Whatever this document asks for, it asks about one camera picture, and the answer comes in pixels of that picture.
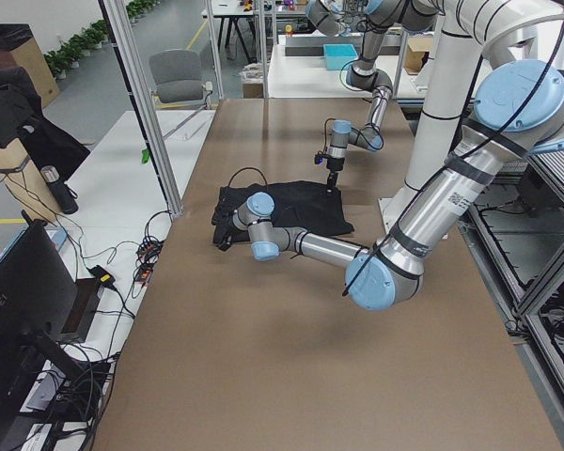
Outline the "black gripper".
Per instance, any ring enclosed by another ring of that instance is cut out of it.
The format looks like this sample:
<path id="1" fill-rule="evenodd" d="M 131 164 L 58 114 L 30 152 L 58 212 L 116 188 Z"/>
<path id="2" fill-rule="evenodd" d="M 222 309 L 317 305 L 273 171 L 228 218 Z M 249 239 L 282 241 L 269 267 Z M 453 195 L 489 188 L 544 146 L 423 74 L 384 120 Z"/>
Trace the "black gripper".
<path id="1" fill-rule="evenodd" d="M 335 188 L 337 185 L 338 173 L 343 170 L 344 158 L 337 158 L 328 153 L 319 151 L 315 154 L 315 164 L 320 164 L 326 161 L 326 168 L 329 170 L 328 178 L 326 181 L 327 188 Z"/>

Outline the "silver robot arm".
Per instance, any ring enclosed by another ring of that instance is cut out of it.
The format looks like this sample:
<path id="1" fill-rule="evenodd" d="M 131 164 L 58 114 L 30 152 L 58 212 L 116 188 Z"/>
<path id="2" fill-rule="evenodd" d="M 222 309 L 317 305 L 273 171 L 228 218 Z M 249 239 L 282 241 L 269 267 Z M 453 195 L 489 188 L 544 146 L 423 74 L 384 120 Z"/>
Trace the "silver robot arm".
<path id="1" fill-rule="evenodd" d="M 345 291 L 368 310 L 414 297 L 434 246 L 509 162 L 564 150 L 564 1 L 370 1 L 349 86 L 372 95 L 371 125 L 334 123 L 326 157 L 350 144 L 372 148 L 389 95 L 375 67 L 386 31 L 435 23 L 437 49 L 404 185 L 384 211 L 371 248 L 273 222 L 274 200 L 250 195 L 221 226 L 220 244 L 246 234 L 253 256 L 284 251 L 338 265 Z"/>
<path id="2" fill-rule="evenodd" d="M 417 1 L 369 1 L 363 12 L 364 18 L 352 25 L 345 21 L 345 13 L 333 1 L 310 1 L 305 8 L 307 18 L 326 36 L 339 36 L 350 30 L 363 33 L 361 50 L 347 68 L 345 83 L 371 94 L 366 124 L 345 134 L 334 132 L 328 149 L 314 157 L 315 163 L 327 161 L 328 189 L 336 186 L 337 174 L 344 165 L 345 146 L 351 144 L 370 151 L 378 151 L 384 146 L 381 128 L 393 85 L 387 73 L 376 68 L 376 59 L 387 30 L 399 23 L 410 33 L 424 32 L 431 28 L 438 14 L 436 8 Z M 344 146 L 337 147 L 338 141 Z"/>

